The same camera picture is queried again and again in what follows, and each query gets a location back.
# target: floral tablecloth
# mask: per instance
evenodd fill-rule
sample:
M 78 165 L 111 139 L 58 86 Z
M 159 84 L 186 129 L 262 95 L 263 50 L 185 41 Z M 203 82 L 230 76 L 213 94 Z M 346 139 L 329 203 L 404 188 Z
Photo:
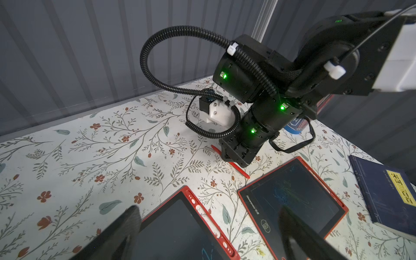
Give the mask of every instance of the floral tablecloth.
M 228 95 L 210 77 L 184 87 L 209 86 Z M 213 152 L 217 140 L 185 126 L 191 98 L 159 92 L 0 144 L 0 258 L 69 259 L 129 206 L 145 216 L 186 184 L 242 259 L 272 259 L 236 194 L 248 180 Z M 197 101 L 190 116 L 221 131 L 199 120 Z M 374 159 L 319 121 L 312 124 L 316 140 L 298 152 L 265 144 L 245 169 L 250 181 L 301 156 L 349 208 L 327 238 L 331 245 L 349 259 L 416 259 L 414 243 L 369 219 L 348 155 Z M 310 138 L 307 130 L 282 131 L 277 142 L 292 146 Z

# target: red stylus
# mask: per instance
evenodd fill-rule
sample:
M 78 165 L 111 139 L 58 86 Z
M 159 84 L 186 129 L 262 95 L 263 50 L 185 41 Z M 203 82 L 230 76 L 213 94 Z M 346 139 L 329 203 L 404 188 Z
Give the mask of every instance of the red stylus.
M 212 149 L 214 149 L 214 151 L 216 151 L 220 156 L 221 156 L 221 151 L 217 148 L 217 147 L 215 147 L 215 146 L 213 146 L 213 145 L 211 145 L 211 147 L 212 147 Z M 235 163 L 233 163 L 233 162 L 228 162 L 229 164 L 231 164 L 231 166 L 232 167 L 234 167 L 239 173 L 241 173 L 244 177 L 246 177 L 247 179 L 250 179 L 250 176 L 247 174 L 247 173 L 245 173 L 245 171 L 243 171 L 243 169 L 242 168 L 240 168 L 240 167 L 238 167 Z

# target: lcd writing tablet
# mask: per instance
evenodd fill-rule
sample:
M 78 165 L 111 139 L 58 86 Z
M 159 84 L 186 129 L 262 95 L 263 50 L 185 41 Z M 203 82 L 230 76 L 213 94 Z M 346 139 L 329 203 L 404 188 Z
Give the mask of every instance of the lcd writing tablet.
M 252 220 L 276 259 L 285 256 L 279 212 L 287 205 L 321 237 L 348 212 L 348 208 L 300 157 L 239 190 Z
M 212 223 L 208 225 L 198 211 Z M 136 241 L 133 259 L 240 259 L 187 186 L 144 219 Z

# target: yellow book label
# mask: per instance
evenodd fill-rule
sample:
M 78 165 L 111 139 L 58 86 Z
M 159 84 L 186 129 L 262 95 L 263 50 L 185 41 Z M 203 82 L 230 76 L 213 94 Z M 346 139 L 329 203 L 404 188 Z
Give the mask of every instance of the yellow book label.
M 410 191 L 407 188 L 407 185 L 404 183 L 400 173 L 389 170 L 387 170 L 387 173 L 389 174 L 390 179 L 393 181 L 393 184 L 396 187 L 396 190 L 399 192 L 403 202 L 416 207 L 416 201 L 412 194 L 410 194 Z

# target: red tablet frame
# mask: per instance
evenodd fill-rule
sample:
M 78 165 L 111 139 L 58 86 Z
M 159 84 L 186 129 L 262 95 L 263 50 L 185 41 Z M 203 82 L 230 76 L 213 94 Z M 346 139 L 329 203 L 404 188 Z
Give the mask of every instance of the red tablet frame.
M 248 215 L 250 216 L 252 222 L 254 223 L 254 225 L 256 226 L 257 230 L 260 233 L 260 236 L 262 237 L 263 241 L 265 242 L 265 244 L 267 245 L 267 248 L 269 249 L 269 251 L 272 253 L 273 257 L 278 260 L 277 256 L 275 255 L 275 253 L 273 252 L 273 250 L 271 249 L 269 243 L 267 242 L 267 240 L 265 239 L 263 233 L 261 232 L 261 229 L 259 228 L 259 226 L 257 225 L 256 221 L 253 218 L 253 215 L 251 215 L 250 210 L 247 207 L 247 204 L 244 202 L 242 196 L 241 196 L 241 191 L 248 188 L 249 186 L 253 185 L 254 183 L 258 182 L 259 180 L 263 179 L 264 177 L 268 176 L 269 174 L 275 172 L 276 170 L 280 169 L 281 167 L 283 167 L 284 165 L 290 163 L 293 160 L 299 160 L 300 163 L 302 163 L 303 166 L 305 166 L 305 168 L 312 174 L 312 176 L 315 177 L 315 179 L 328 191 L 328 193 L 331 195 L 331 197 L 338 203 L 338 205 L 341 206 L 341 208 L 345 211 L 344 214 L 339 218 L 339 220 L 334 224 L 334 226 L 329 230 L 329 232 L 324 236 L 324 239 L 327 238 L 327 236 L 334 230 L 334 228 L 338 225 L 338 223 L 344 218 L 344 216 L 348 213 L 349 209 L 347 208 L 347 206 L 342 202 L 342 200 L 340 198 L 338 198 L 338 196 L 335 194 L 335 192 L 332 191 L 332 189 L 321 179 L 321 177 L 319 177 L 318 174 L 315 173 L 315 171 L 300 157 L 297 156 L 295 158 L 293 158 L 290 161 L 287 161 L 285 164 L 279 166 L 278 168 L 274 169 L 273 171 L 261 176 L 260 178 L 258 178 L 257 180 L 255 180 L 254 182 L 248 184 L 247 186 L 245 186 L 244 188 L 241 188 L 238 190 L 238 196 L 240 197 L 241 202 L 243 203 L 246 211 L 248 212 Z
M 167 200 L 165 200 L 161 205 L 159 205 L 157 208 L 155 208 L 152 212 L 150 212 L 150 214 L 148 214 L 143 220 L 142 222 L 144 222 L 147 218 L 149 218 L 153 213 L 155 213 L 158 209 L 160 209 L 161 207 L 163 207 L 163 205 L 165 205 L 168 201 L 170 201 L 173 197 L 175 197 L 178 193 L 182 193 L 185 198 L 188 200 L 189 204 L 192 205 L 192 208 L 198 213 L 198 216 L 201 218 L 201 220 L 204 222 L 204 224 L 207 226 L 207 228 L 210 230 L 211 234 L 213 235 L 213 237 L 217 240 L 217 242 L 220 244 L 221 248 L 224 250 L 224 252 L 226 253 L 226 255 L 231 259 L 231 260 L 240 260 L 240 255 L 238 254 L 238 251 L 233 247 L 233 245 L 231 244 L 231 242 L 228 240 L 228 238 L 224 235 L 223 231 L 220 229 L 220 227 L 217 225 L 217 223 L 215 222 L 215 220 L 211 217 L 211 214 L 205 209 L 205 207 L 203 206 L 203 204 L 199 201 L 198 197 L 195 196 L 195 194 L 191 191 L 191 189 L 188 186 L 183 186 L 180 190 L 178 190 L 177 192 L 175 192 L 172 196 L 170 196 Z M 199 214 L 198 210 L 196 209 L 196 206 L 200 206 L 203 211 L 205 212 L 205 214 L 207 215 L 207 217 L 211 220 L 211 222 L 214 224 L 214 226 L 218 229 L 219 233 L 220 233 L 220 237 L 217 238 L 214 235 L 214 232 L 211 230 L 210 226 L 208 225 L 208 223 L 204 220 L 204 218 Z

